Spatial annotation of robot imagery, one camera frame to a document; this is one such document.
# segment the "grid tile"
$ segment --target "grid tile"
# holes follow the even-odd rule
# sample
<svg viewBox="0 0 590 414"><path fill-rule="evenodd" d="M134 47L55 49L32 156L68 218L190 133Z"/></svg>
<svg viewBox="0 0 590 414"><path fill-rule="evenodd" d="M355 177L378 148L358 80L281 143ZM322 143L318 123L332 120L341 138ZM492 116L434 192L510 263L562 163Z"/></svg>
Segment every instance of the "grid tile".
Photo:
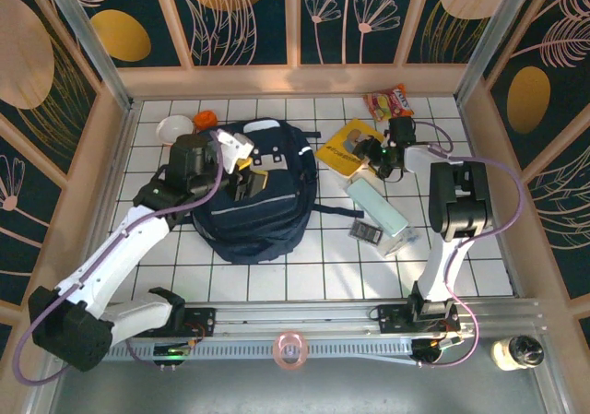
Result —
<svg viewBox="0 0 590 414"><path fill-rule="evenodd" d="M460 117L453 96L428 98L428 102L431 105L432 117Z"/></svg>
<svg viewBox="0 0 590 414"><path fill-rule="evenodd" d="M325 297L327 299L362 299L360 264L326 265Z"/></svg>
<svg viewBox="0 0 590 414"><path fill-rule="evenodd" d="M171 104L171 101L145 101L139 115L139 122L160 122L171 115Z"/></svg>
<svg viewBox="0 0 590 414"><path fill-rule="evenodd" d="M287 99L287 119L315 119L313 99Z"/></svg>
<svg viewBox="0 0 590 414"><path fill-rule="evenodd" d="M174 271L172 292L187 302L207 302L211 266L177 266Z"/></svg>
<svg viewBox="0 0 590 414"><path fill-rule="evenodd" d="M220 123L225 123L228 120L228 103L227 99L214 99L201 101L199 111L211 111L218 117Z"/></svg>
<svg viewBox="0 0 590 414"><path fill-rule="evenodd" d="M284 301L285 265L251 265L248 301Z"/></svg>
<svg viewBox="0 0 590 414"><path fill-rule="evenodd" d="M286 106L284 99L259 99L256 117L272 117L285 119Z"/></svg>
<svg viewBox="0 0 590 414"><path fill-rule="evenodd" d="M173 101L170 115L181 114L189 119L193 119L199 112L201 101Z"/></svg>
<svg viewBox="0 0 590 414"><path fill-rule="evenodd" d="M399 299L402 290L395 262L362 264L365 299Z"/></svg>
<svg viewBox="0 0 590 414"><path fill-rule="evenodd" d="M344 103L342 98L316 98L315 118L344 119Z"/></svg>
<svg viewBox="0 0 590 414"><path fill-rule="evenodd" d="M211 274L211 302L245 302L248 298L247 265L215 265Z"/></svg>
<svg viewBox="0 0 590 414"><path fill-rule="evenodd" d="M416 113L415 118L441 125L452 135L455 140L454 155L471 154L452 98L409 98L409 101ZM255 116L287 117L304 131L322 132L319 142L325 142L344 126L345 117L347 120L359 117L380 130L387 127L387 123L376 124L370 119L361 97L146 102L125 166L112 226L123 219L132 206L131 200L138 189L149 181L153 171L168 162L170 148L163 147L156 137L158 122L171 113L190 117L203 110L213 110L221 123ZM437 141L441 138L444 141L426 125L419 126L417 131L421 140ZM314 149L322 145L316 144L315 139L310 139L310 142ZM428 224L430 175L405 173L399 183L384 183L368 170L357 173L355 179L358 177L367 179L411 225L416 226L421 235L418 243L399 254L396 260L385 261L375 247L350 238L348 228L352 218L315 211L310 216L303 240L292 253L252 266L234 266L223 261L192 225L182 225L147 253L140 267L134 268L125 278L113 295L112 302L126 302L155 286L171 287L189 302L395 299L402 294L407 296L414 279L426 265L430 240L436 237L431 229L425 228ZM319 184L318 203L353 208L352 200L345 191L347 179L322 169L319 171ZM471 260L466 259L455 283L458 295L513 294L495 240L484 239L475 243L469 251L469 258Z"/></svg>

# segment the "purple cable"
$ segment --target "purple cable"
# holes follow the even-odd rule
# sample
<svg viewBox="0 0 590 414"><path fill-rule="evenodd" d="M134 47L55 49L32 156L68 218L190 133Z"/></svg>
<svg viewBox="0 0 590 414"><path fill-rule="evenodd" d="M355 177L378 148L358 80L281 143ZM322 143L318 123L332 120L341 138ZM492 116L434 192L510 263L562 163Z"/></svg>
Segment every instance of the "purple cable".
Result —
<svg viewBox="0 0 590 414"><path fill-rule="evenodd" d="M469 351L466 353L465 356L463 356L460 359L457 359L456 361L449 361L448 363L431 363L429 365L431 368L448 368L450 366L455 366L455 365L458 365L459 363L463 363L464 361L469 359L469 357L471 357L471 355L475 352L476 347L478 346L478 341L479 341L478 319L476 318L476 315L473 313L473 311L466 305L466 303L464 303L461 299L459 299L456 296L456 294L453 292L453 290L451 289L451 287L449 285L449 270L450 270L449 266L453 264L454 258L456 257L458 250L460 248L462 248L463 246L465 246L467 243L478 241L480 239L483 239L484 237L495 236L497 234L500 234L501 232L508 230L510 227L512 227L514 225L514 223L518 220L518 218L522 214L523 208L525 207L525 188L523 187L523 184L520 182L520 179L518 178L518 174L516 174L507 165L505 165L501 162L498 162L496 160L485 159L485 158L457 158L454 156L449 156L445 152L440 152L440 151L437 151L432 148L429 148L429 151L432 154L434 154L440 158L444 158L444 159L448 159L448 160L452 160L452 161L480 162L480 163L485 163L487 165L491 165L493 167L496 167L500 170L507 172L510 175L510 177L512 177L514 183L516 184L516 188L518 189L518 205L516 206L516 210L514 211L513 216L511 218L509 218L508 221L505 222L503 225L501 225L499 228L492 230L492 231L484 232L478 236L474 236L472 238L467 239L466 241L459 243L455 247L453 253L451 254L451 257L449 258L449 262L447 263L447 265L445 267L444 285L447 288L447 290L449 291L449 294L451 294L451 297L453 297L453 299L457 303L459 303L467 311L469 316L471 316L471 319L473 320L474 329L475 329L475 333L473 336L473 344L471 345L471 348L469 349Z"/></svg>
<svg viewBox="0 0 590 414"><path fill-rule="evenodd" d="M430 122L425 122L425 121L414 121L414 124L431 126L435 130L439 131L446 138L447 142L451 146L451 148L447 150L438 144L430 143L430 147L432 149L434 149L436 151L440 151L441 153L449 153L450 154L453 152L453 150L454 150L453 140L451 139L449 134L446 131L444 131L441 127L439 127L437 124L431 124Z"/></svg>
<svg viewBox="0 0 590 414"><path fill-rule="evenodd" d="M97 257L97 259L88 268L88 270L86 271L86 273L84 273L80 277L80 280L79 280L79 283L80 284L83 284L92 275L92 273L100 266L100 264L104 261L104 259L106 259L106 257L110 253L112 253L112 250L114 250L116 248L116 246L123 239L125 239L126 237L128 237L129 231L132 231L134 228L136 228L141 223L145 222L148 219L157 218L157 217L160 217L160 216L164 216L166 214L178 213L178 212L181 212L181 211L187 211L189 209L200 207L207 200L209 200L211 197L213 197L213 195L219 189L219 185L221 184L221 177L223 175L223 154L221 152L221 145L220 145L220 143L218 141L217 135L211 133L211 136L213 137L213 142L215 142L215 147L216 147L216 151L217 151L217 155L218 155L218 172L217 172L217 175L215 177L215 182L213 183L213 187L211 188L211 190L204 197L201 197L199 200L196 200L196 201L194 201L194 202L192 202L190 204L179 205L177 207L165 208L165 209L161 209L160 211L154 211L153 213L146 214L145 216L143 216L143 217L139 218L138 220L135 220L134 222L132 222L129 225L127 225L127 227L125 227L124 231L122 231L109 244L109 246L107 246L105 248L105 250L99 255L99 257ZM65 301L69 296L71 296L74 293L74 291L76 291L77 289L78 289L78 285L77 284L76 285L72 285L69 290L67 290L64 294L62 294L61 296L59 296L52 304L50 304L47 308L45 308L45 310L41 314L39 314L39 316L30 324L30 326L27 329L27 331L25 331L25 333L22 335L22 337L18 341L17 347L15 349L15 355L12 358L12 372L14 373L16 379L20 383L26 384L28 386L40 386L42 384L47 384L47 383L51 382L52 380L55 380L57 377L59 377L62 373L64 373L69 368L69 365L66 365L60 371L58 371L57 373L55 373L53 375L50 375L49 377L47 377L45 379L42 379L42 380L30 380L27 377L25 377L23 375L22 371L20 370L20 356L22 355L22 350L25 347L25 343L27 342L27 340L29 339L29 337L32 335L33 331L35 329L37 329L37 326L39 326L39 324L43 320L45 320L45 318L55 308L57 308L63 301Z"/></svg>

